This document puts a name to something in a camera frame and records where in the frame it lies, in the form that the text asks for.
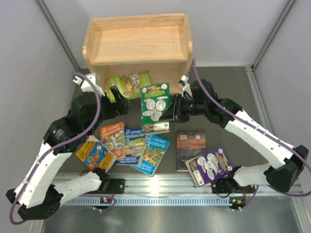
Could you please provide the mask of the lime green 65-Storey Treehouse book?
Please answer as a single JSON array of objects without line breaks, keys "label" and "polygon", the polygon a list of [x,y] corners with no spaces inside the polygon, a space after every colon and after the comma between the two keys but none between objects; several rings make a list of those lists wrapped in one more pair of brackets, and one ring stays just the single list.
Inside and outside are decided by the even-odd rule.
[{"label": "lime green 65-Storey Treehouse book", "polygon": [[140,71],[109,77],[109,88],[116,86],[119,92],[129,100],[140,98],[141,88],[149,86],[151,83],[149,71]]}]

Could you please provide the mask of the dark green 104-Storey Treehouse book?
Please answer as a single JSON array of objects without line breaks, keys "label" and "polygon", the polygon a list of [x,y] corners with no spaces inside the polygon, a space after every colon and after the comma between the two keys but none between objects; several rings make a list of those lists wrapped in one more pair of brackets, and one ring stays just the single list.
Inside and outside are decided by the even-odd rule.
[{"label": "dark green 104-Storey Treehouse book", "polygon": [[170,85],[157,83],[141,88],[141,130],[143,134],[170,131],[169,122],[160,120],[170,104]]}]

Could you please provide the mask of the orange 78-Storey Treehouse book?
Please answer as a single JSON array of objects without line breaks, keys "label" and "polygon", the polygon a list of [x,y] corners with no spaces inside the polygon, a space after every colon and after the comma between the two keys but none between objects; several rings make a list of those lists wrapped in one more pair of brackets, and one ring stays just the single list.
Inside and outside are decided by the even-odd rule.
[{"label": "orange 78-Storey Treehouse book", "polygon": [[125,133],[123,122],[100,127],[100,140],[117,156],[117,159],[125,157]]}]

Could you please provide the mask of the yellow 130-Storey Treehouse book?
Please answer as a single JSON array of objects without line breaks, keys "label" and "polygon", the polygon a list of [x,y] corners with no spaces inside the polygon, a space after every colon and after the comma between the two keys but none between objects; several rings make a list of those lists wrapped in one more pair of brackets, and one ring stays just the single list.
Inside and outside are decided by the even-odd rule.
[{"label": "yellow 130-Storey Treehouse book", "polygon": [[106,172],[114,165],[117,156],[91,135],[75,155],[90,169],[101,168]]}]

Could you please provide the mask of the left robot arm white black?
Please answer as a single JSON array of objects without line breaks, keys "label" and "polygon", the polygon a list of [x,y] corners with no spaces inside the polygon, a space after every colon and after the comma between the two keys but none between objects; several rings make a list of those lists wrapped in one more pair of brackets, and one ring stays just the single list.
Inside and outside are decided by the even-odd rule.
[{"label": "left robot arm white black", "polygon": [[65,182],[52,181],[63,163],[86,142],[99,125],[128,113],[130,101],[116,87],[110,89],[115,101],[106,94],[86,91],[74,98],[68,114],[54,121],[43,137],[38,156],[24,181],[6,192],[14,211],[15,205],[21,222],[42,220],[52,216],[65,202],[80,195],[94,192],[103,194],[110,187],[105,168],[95,168],[86,175]]}]

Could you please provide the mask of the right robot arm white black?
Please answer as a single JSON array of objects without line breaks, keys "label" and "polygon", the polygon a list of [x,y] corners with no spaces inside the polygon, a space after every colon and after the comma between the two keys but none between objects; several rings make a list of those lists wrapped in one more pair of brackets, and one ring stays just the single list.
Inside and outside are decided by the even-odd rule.
[{"label": "right robot arm white black", "polygon": [[206,80],[187,83],[184,77],[179,85],[182,92],[172,96],[161,120],[187,122],[191,116],[204,115],[209,122],[239,137],[267,160],[259,166],[234,167],[215,182],[216,186],[223,185],[236,193],[245,186],[263,184],[290,195],[292,185],[306,167],[309,154],[306,147],[294,147],[271,134],[235,101],[218,98],[213,85]]}]

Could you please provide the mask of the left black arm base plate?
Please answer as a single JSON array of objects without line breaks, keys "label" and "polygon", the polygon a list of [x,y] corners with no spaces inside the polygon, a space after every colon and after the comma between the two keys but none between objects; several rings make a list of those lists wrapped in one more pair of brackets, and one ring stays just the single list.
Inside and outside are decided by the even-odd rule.
[{"label": "left black arm base plate", "polygon": [[125,179],[111,179],[103,194],[123,194],[125,189]]}]

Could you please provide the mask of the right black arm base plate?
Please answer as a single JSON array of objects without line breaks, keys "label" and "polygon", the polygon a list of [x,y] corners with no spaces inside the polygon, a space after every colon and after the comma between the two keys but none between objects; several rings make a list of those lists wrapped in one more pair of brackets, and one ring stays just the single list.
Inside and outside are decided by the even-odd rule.
[{"label": "right black arm base plate", "polygon": [[235,180],[220,178],[211,185],[212,193],[225,198],[231,194],[246,194],[245,188],[242,188]]}]

